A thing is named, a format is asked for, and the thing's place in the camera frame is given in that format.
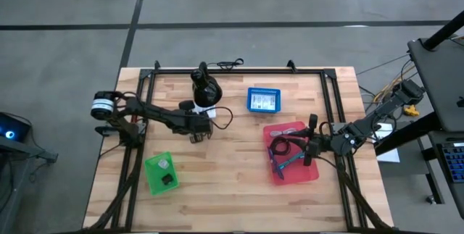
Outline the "computer keyboard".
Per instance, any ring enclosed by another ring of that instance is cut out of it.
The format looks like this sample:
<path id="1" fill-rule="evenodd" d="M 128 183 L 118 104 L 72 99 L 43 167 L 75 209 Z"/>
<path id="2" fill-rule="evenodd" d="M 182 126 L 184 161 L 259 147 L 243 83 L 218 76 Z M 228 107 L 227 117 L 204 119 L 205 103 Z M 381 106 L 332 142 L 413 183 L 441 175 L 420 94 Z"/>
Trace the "computer keyboard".
<path id="1" fill-rule="evenodd" d="M 464 142 L 438 144 L 444 173 L 452 183 L 464 183 Z"/>

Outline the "grey cart top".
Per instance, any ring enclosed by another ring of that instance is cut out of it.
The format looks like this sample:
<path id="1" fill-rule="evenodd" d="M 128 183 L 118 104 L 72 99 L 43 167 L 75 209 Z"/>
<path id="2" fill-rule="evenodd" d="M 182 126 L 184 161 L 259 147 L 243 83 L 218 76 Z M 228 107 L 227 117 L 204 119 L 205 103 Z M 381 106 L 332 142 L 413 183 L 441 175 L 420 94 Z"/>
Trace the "grey cart top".
<path id="1" fill-rule="evenodd" d="M 464 132 L 464 46 L 450 40 L 432 51 L 420 40 L 407 46 L 443 129 Z"/>

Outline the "green plastic basket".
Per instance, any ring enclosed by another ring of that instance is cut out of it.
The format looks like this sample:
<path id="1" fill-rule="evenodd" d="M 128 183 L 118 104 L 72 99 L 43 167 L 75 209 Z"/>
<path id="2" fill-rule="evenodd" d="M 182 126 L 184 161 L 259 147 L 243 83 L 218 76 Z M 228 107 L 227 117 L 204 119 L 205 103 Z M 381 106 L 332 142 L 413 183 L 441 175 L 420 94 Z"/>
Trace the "green plastic basket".
<path id="1" fill-rule="evenodd" d="M 158 166 L 158 161 L 166 159 L 170 166 L 164 170 Z M 177 172 L 173 163 L 172 155 L 169 151 L 163 152 L 144 161 L 146 179 L 149 184 L 150 194 L 153 196 L 160 195 L 179 186 Z M 162 178 L 166 174 L 171 174 L 174 181 L 169 185 L 164 185 Z"/>

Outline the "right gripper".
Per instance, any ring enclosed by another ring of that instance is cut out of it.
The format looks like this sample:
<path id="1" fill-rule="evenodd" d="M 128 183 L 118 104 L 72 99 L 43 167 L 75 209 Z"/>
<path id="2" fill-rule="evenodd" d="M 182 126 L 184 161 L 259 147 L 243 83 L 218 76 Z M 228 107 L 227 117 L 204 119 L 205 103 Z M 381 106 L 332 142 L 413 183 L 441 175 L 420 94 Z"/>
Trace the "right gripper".
<path id="1" fill-rule="evenodd" d="M 322 129 L 324 125 L 328 126 L 328 135 L 323 134 Z M 304 146 L 304 166 L 310 166 L 312 160 L 318 158 L 321 152 L 332 150 L 331 140 L 334 137 L 333 124 L 322 122 L 318 126 L 318 116 L 316 114 L 311 114 L 309 116 L 307 128 L 290 132 L 289 135 L 303 135 L 304 138 L 307 138 L 307 141 L 303 138 L 288 138 L 288 142 L 297 146 Z"/>

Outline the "black aluminium frame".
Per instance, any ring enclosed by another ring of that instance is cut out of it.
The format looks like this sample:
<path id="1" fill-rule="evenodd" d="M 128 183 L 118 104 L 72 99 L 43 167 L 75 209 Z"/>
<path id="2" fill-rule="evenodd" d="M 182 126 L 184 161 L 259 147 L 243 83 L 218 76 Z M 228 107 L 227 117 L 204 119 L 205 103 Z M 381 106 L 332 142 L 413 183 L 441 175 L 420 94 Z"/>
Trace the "black aluminium frame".
<path id="1" fill-rule="evenodd" d="M 144 145 L 125 149 L 118 137 L 104 139 L 84 230 L 101 234 L 148 232 L 342 232 L 359 225 L 353 198 L 341 196 L 332 167 L 322 155 L 319 178 L 275 186 L 270 179 L 262 137 L 267 125 L 306 122 L 316 114 L 323 122 L 353 121 L 364 116 L 352 67 L 212 69 L 223 89 L 211 139 L 191 143 L 159 122 L 145 127 Z M 280 112 L 247 109 L 248 88 L 281 91 Z M 144 161 L 169 151 L 179 186 L 150 194 Z"/>

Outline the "black table clamp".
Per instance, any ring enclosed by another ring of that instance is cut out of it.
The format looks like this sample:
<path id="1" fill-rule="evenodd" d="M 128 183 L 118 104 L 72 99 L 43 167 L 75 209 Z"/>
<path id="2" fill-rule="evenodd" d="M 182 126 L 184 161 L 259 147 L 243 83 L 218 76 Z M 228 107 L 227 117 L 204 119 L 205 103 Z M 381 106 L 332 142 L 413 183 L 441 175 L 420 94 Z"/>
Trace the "black table clamp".
<path id="1" fill-rule="evenodd" d="M 95 131 L 102 135 L 103 137 L 108 137 L 111 135 L 118 135 L 119 130 L 112 127 L 111 125 L 105 125 L 105 126 L 97 126 L 95 127 Z"/>

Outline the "red plastic bin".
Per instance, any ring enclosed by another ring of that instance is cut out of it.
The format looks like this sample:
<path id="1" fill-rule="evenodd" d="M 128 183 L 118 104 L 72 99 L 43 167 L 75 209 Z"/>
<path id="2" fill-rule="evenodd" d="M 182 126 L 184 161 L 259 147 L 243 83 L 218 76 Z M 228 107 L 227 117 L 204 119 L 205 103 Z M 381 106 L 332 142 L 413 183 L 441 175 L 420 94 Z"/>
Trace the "red plastic bin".
<path id="1" fill-rule="evenodd" d="M 263 141 L 269 160 L 270 178 L 274 185 L 304 183 L 319 178 L 316 162 L 303 165 L 302 149 L 287 141 L 290 132 L 306 128 L 301 121 L 267 125 L 263 128 Z"/>

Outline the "blue plastic basket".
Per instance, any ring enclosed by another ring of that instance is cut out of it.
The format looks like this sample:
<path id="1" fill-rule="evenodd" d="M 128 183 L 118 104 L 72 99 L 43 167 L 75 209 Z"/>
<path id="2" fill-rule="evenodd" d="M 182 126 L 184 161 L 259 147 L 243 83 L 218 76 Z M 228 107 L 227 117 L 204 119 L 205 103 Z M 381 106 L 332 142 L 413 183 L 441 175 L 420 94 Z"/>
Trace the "blue plastic basket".
<path id="1" fill-rule="evenodd" d="M 276 110 L 275 111 L 267 111 L 267 110 L 252 109 L 251 108 L 252 94 L 275 95 Z M 281 110 L 281 91 L 279 89 L 275 89 L 275 88 L 248 88 L 246 107 L 250 112 L 271 113 L 271 114 L 280 112 L 280 110 Z"/>

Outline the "small white box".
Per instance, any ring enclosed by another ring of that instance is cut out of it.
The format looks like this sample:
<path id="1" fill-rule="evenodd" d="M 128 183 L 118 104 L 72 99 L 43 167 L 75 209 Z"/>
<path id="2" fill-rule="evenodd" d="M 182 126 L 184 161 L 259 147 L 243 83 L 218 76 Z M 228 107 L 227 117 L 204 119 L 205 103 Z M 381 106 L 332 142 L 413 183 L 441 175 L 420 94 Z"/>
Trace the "small white box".
<path id="1" fill-rule="evenodd" d="M 216 118 L 216 106 L 208 106 L 208 107 L 200 107 L 200 106 L 195 106 L 193 108 L 193 112 L 197 114 L 206 114 L 209 118 Z"/>

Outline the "black pole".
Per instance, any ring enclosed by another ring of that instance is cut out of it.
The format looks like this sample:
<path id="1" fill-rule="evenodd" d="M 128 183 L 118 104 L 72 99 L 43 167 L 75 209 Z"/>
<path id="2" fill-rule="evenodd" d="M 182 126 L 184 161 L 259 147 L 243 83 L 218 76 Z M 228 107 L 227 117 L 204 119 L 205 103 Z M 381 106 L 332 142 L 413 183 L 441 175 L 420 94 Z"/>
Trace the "black pole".
<path id="1" fill-rule="evenodd" d="M 450 20 L 445 26 L 422 42 L 424 49 L 433 51 L 441 42 L 449 38 L 454 32 L 458 31 L 464 26 L 464 10 L 456 17 Z"/>

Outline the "black gooseneck desk lamp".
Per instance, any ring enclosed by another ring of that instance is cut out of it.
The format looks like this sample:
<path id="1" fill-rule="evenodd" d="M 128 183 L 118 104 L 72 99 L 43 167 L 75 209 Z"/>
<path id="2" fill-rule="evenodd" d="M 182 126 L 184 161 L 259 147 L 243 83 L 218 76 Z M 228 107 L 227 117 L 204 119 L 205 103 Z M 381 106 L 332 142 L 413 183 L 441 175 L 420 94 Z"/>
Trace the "black gooseneck desk lamp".
<path id="1" fill-rule="evenodd" d="M 223 96 L 222 88 L 207 69 L 207 63 L 201 62 L 190 74 L 194 102 L 200 107 L 214 106 Z"/>

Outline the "black cart frame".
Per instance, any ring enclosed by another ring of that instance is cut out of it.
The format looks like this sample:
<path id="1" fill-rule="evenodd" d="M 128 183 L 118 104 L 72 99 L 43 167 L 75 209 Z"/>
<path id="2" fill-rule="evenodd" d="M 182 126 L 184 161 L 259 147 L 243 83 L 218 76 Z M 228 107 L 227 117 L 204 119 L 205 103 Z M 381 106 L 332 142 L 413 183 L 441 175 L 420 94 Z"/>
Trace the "black cart frame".
<path id="1" fill-rule="evenodd" d="M 436 204 L 443 204 L 444 198 L 431 166 L 433 161 L 437 161 L 457 211 L 464 220 L 464 183 L 452 183 L 445 175 L 437 147 L 438 144 L 448 142 L 464 142 L 464 132 L 444 130 L 438 117 L 432 112 L 415 122 L 403 122 L 399 129 L 374 143 L 374 146 L 377 155 L 397 149 L 400 159 L 397 173 L 425 175 Z"/>

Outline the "computer with blue light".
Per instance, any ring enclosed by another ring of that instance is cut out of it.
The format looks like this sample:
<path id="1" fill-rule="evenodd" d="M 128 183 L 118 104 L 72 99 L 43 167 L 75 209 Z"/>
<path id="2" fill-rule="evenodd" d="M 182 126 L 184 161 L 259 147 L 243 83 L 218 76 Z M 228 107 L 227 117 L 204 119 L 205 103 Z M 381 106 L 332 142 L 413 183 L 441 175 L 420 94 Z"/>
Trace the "computer with blue light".
<path id="1" fill-rule="evenodd" d="M 0 112 L 0 136 L 24 143 L 30 129 L 31 125 L 25 119 Z"/>

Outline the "white paper sheet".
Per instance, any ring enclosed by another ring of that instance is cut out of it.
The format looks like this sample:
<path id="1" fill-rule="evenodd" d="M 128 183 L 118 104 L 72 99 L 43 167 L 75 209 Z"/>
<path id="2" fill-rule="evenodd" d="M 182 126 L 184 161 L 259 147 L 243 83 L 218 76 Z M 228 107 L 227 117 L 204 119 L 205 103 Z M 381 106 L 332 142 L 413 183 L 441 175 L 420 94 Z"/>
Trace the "white paper sheet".
<path id="1" fill-rule="evenodd" d="M 376 142 L 376 139 L 382 140 L 383 138 L 389 136 L 393 132 L 393 125 L 389 123 L 378 123 L 380 128 L 374 134 L 373 142 Z M 400 163 L 399 154 L 397 149 L 388 151 L 382 155 L 377 156 L 379 162 L 393 162 Z"/>

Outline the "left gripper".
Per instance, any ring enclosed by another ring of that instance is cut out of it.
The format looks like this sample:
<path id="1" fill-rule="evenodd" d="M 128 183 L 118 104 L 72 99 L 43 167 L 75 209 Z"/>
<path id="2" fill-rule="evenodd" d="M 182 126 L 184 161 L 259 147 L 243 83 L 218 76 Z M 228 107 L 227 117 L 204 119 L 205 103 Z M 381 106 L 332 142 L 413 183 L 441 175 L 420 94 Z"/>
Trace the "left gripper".
<path id="1" fill-rule="evenodd" d="M 185 112 L 188 125 L 194 133 L 189 136 L 191 143 L 202 142 L 202 136 L 208 140 L 211 139 L 212 122 L 205 111 L 199 111 L 193 100 L 181 101 L 178 107 Z"/>

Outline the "grey metal stand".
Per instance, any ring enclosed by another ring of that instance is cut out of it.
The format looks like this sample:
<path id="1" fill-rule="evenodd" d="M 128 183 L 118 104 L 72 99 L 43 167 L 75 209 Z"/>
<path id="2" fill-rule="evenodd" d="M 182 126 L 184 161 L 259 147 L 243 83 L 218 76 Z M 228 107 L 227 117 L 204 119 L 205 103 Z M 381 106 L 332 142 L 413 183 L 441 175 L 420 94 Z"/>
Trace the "grey metal stand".
<path id="1" fill-rule="evenodd" d="M 0 234 L 9 234 L 35 159 L 55 163 L 58 155 L 0 136 Z"/>

